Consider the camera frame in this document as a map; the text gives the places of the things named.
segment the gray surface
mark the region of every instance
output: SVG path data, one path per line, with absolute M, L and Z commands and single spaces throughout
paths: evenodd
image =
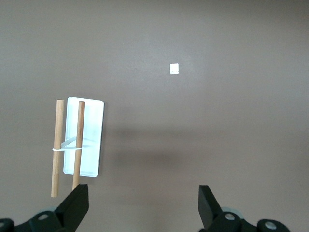
M 169 64 L 180 74 L 170 75 Z M 222 206 L 309 228 L 307 1 L 0 2 L 0 218 L 50 197 L 56 99 L 106 103 L 99 177 L 78 231 L 202 227 Z

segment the wooden stick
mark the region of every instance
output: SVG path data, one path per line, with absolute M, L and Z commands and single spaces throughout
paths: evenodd
M 57 100 L 54 149 L 60 149 L 61 148 L 62 125 L 63 125 L 63 108 L 64 108 L 64 100 Z M 52 175 L 52 197 L 58 196 L 58 191 L 59 191 L 59 163 L 60 163 L 60 151 L 54 151 L 53 175 Z
M 85 115 L 85 102 L 80 101 L 78 107 L 78 122 L 77 122 L 77 136 L 76 136 L 76 148 L 82 148 L 83 146 L 83 132 L 84 132 L 84 115 Z M 75 163 L 73 174 L 73 186 L 72 190 L 79 185 L 79 174 L 81 171 L 82 150 L 75 151 Z

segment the white rectangular plate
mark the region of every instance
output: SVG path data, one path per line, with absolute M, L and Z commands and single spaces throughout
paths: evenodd
M 104 102 L 85 98 L 68 98 L 65 140 L 76 137 L 79 101 L 85 102 L 84 134 L 80 175 L 97 177 L 100 161 Z M 68 146 L 76 146 L 76 140 Z M 73 175 L 75 150 L 64 152 L 63 172 Z

